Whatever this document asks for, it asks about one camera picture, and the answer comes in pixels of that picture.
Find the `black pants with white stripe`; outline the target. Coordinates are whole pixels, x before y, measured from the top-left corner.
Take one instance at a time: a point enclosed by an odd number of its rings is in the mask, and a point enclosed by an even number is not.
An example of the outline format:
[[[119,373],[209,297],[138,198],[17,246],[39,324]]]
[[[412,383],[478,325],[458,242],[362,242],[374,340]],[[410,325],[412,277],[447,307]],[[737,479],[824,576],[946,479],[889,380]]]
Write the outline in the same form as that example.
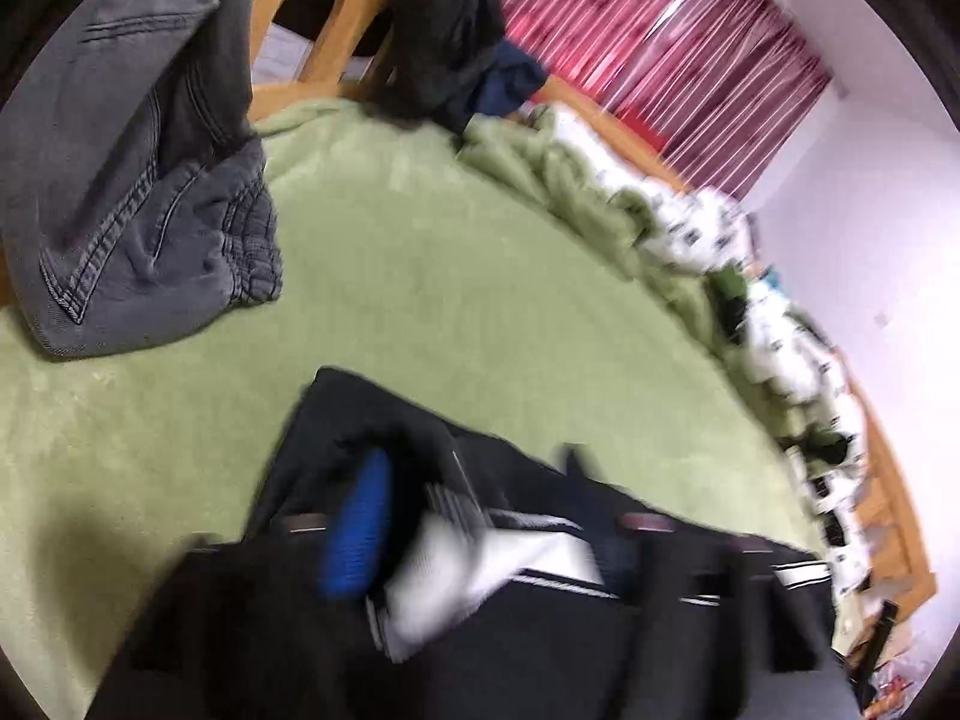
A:
[[[327,528],[371,449],[392,479],[376,578],[327,600]],[[324,367],[244,535],[182,556],[89,715],[856,717],[825,562],[596,483],[635,548],[633,603],[602,583],[564,463]]]

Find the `white floral quilt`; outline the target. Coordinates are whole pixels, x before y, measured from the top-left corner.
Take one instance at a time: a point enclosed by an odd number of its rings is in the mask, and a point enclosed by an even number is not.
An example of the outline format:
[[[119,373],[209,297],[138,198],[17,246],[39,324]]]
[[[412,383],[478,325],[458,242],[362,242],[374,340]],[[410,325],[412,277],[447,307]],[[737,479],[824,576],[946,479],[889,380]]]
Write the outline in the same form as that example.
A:
[[[532,169],[523,189],[625,278],[646,284],[715,356],[788,460],[827,543],[833,592],[855,592],[871,573],[853,512],[867,472],[866,417],[832,345],[752,270],[736,200],[638,171],[562,103],[524,104],[519,121]]]

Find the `green fleece bed sheet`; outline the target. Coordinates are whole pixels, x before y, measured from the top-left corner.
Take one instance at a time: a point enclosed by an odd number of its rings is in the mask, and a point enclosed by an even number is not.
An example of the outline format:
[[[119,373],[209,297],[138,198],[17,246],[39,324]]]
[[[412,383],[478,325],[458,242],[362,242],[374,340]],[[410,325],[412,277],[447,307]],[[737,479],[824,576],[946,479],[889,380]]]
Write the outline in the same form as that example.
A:
[[[587,447],[649,504],[820,541],[765,431],[658,298],[464,166],[441,130],[348,103],[267,140],[283,291],[192,337],[44,358],[2,312],[2,645],[53,718],[86,712],[195,533],[235,536],[302,390],[359,372],[551,460]]]

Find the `grey denim jeans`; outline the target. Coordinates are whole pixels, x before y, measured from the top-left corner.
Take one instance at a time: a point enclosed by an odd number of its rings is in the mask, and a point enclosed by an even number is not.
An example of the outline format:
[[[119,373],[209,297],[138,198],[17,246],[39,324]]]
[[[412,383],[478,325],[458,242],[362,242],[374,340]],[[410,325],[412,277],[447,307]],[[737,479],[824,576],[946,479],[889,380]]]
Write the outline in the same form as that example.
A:
[[[51,355],[171,343],[278,298],[252,2],[83,0],[3,106],[3,252]]]

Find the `navy blue garment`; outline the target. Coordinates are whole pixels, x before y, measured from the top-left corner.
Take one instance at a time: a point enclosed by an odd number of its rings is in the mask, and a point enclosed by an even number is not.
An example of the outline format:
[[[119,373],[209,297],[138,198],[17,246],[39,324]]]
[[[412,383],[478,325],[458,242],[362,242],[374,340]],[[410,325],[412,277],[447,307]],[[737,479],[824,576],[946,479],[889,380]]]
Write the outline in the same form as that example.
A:
[[[473,96],[473,112],[483,115],[512,114],[521,109],[548,80],[539,60],[509,41],[496,46],[493,64],[483,71]]]

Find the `red patterned curtain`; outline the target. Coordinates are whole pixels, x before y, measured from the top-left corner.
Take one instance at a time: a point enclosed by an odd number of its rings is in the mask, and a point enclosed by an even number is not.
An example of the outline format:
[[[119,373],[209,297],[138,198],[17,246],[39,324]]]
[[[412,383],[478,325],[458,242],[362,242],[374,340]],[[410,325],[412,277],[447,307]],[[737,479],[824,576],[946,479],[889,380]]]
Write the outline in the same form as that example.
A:
[[[743,199],[832,81],[775,0],[500,0],[514,44]]]

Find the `black jacket on footboard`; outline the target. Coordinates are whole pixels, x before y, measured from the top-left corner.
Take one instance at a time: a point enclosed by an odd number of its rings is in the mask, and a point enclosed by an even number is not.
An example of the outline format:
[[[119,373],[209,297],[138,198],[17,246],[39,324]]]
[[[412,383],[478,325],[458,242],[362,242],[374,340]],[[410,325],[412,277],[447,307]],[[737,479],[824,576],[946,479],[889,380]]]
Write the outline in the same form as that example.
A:
[[[464,132],[505,37],[498,0],[392,0],[389,80],[377,102],[396,119]]]

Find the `wooden bed frame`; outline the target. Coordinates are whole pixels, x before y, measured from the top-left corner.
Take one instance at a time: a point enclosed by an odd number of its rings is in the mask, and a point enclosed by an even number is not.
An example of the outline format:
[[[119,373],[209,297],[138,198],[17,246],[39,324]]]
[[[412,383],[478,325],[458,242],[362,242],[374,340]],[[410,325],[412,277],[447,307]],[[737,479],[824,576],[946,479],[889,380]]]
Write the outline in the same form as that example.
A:
[[[254,0],[251,121],[311,99],[366,99],[387,78],[387,47],[358,46],[387,0]],[[802,327],[799,353],[815,397],[788,405],[755,387],[765,410],[784,411],[784,452],[807,509],[818,518],[840,595],[887,598],[911,613],[937,592],[918,515],[900,465],[839,349]]]

